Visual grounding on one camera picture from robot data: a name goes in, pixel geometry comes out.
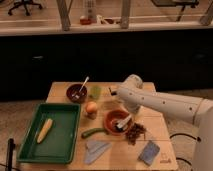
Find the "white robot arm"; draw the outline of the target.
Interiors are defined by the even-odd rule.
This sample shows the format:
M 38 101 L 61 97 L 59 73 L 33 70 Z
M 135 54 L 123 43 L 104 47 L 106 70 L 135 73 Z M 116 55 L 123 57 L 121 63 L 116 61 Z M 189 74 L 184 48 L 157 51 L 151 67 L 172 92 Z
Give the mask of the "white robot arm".
M 117 95 L 127 104 L 127 109 L 144 106 L 197 126 L 192 170 L 213 171 L 213 100 L 146 91 L 142 84 L 142 79 L 132 74 L 118 86 Z

